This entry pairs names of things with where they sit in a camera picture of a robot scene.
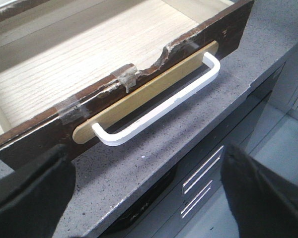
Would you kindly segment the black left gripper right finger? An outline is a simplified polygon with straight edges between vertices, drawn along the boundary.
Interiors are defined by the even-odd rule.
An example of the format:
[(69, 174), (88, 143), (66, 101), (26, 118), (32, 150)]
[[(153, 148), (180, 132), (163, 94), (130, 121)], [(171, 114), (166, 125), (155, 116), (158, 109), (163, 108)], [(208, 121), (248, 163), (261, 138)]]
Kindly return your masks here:
[(241, 238), (298, 238), (298, 186), (234, 144), (223, 154), (221, 180)]

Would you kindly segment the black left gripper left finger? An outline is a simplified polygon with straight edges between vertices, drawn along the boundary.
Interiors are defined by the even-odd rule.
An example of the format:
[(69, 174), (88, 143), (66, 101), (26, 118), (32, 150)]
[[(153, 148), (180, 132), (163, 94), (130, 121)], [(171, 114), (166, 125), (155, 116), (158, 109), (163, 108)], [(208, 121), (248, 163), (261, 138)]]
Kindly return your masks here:
[(75, 166), (56, 145), (0, 179), (0, 238), (51, 238), (75, 189)]

